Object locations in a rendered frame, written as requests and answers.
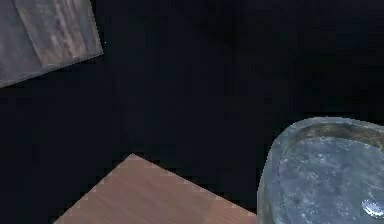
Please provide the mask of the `brown wooden table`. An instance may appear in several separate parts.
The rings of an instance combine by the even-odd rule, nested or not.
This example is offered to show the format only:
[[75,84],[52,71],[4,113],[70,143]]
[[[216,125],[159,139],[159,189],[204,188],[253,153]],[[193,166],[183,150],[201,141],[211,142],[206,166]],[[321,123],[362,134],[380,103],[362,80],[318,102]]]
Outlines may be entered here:
[[53,224],[257,224],[257,216],[131,154]]

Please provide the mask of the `grey stone sink basin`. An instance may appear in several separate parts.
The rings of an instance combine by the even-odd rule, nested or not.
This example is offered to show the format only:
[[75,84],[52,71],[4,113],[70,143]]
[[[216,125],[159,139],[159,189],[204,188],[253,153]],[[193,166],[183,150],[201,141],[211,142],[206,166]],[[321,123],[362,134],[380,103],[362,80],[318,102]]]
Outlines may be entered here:
[[293,123],[273,142],[258,224],[384,224],[384,126],[342,117]]

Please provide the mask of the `grey wooden cabinet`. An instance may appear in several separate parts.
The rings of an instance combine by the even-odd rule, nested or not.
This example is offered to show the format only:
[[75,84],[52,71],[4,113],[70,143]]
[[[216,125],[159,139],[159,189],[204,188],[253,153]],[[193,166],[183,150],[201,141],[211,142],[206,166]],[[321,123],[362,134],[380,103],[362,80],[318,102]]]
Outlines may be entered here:
[[91,0],[0,0],[0,88],[102,53]]

